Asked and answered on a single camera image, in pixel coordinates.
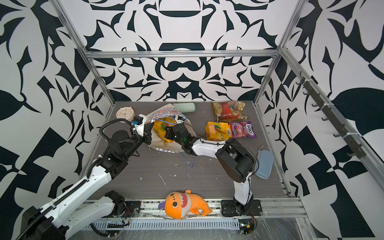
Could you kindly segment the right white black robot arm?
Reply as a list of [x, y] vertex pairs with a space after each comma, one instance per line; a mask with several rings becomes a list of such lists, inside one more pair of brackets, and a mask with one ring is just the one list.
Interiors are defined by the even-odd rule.
[[213, 142], [193, 137], [184, 124], [166, 127], [165, 138], [181, 145], [186, 154], [217, 159], [234, 181], [235, 207], [240, 213], [249, 210], [253, 201], [251, 176], [255, 172], [255, 167], [258, 166], [257, 158], [252, 152], [234, 138]]

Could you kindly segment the yellow snack bag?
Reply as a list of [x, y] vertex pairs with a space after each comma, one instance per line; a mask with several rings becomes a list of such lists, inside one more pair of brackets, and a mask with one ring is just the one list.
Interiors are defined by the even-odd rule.
[[208, 122], [206, 125], [208, 141], [222, 142], [232, 138], [232, 130], [229, 123]]
[[172, 127], [176, 124], [176, 121], [172, 117], [165, 117], [162, 119], [157, 119], [154, 121], [153, 130], [156, 135], [161, 139], [163, 144], [166, 146], [174, 141], [168, 140], [165, 138], [166, 136], [166, 127]]

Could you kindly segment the purple pink candy bag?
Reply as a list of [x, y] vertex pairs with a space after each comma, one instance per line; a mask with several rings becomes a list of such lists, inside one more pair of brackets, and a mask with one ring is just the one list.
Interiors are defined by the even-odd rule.
[[253, 130], [250, 121], [230, 123], [233, 138], [256, 138], [257, 135]]

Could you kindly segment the gold red fruit snack bag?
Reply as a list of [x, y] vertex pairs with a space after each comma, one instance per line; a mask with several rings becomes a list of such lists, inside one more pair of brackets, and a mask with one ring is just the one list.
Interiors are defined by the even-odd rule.
[[236, 122], [247, 120], [248, 117], [243, 114], [245, 102], [228, 101], [228, 102], [213, 102], [212, 107], [217, 122]]

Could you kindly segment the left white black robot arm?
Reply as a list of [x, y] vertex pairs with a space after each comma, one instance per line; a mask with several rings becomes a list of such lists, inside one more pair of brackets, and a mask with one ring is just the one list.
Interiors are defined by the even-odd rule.
[[131, 156], [139, 156], [142, 144], [152, 142], [154, 122], [139, 115], [133, 122], [112, 120], [99, 129], [108, 147], [94, 160], [86, 175], [59, 197], [39, 209], [29, 208], [22, 216], [18, 240], [68, 240], [94, 221], [110, 215], [124, 201], [111, 191], [96, 203], [81, 210], [78, 207], [101, 187], [111, 182], [128, 165]]

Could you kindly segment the blue checkered paper bag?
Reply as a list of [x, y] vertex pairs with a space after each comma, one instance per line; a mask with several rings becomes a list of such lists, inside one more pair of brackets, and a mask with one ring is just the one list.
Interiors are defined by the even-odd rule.
[[193, 137], [197, 136], [192, 128], [191, 122], [172, 104], [167, 104], [161, 108], [158, 108], [157, 110], [147, 114], [146, 117], [147, 124], [154, 123], [154, 126], [151, 130], [152, 142], [150, 147], [159, 152], [184, 154], [184, 150], [180, 144], [165, 138], [167, 127], [174, 127], [178, 123], [184, 123], [188, 132]]

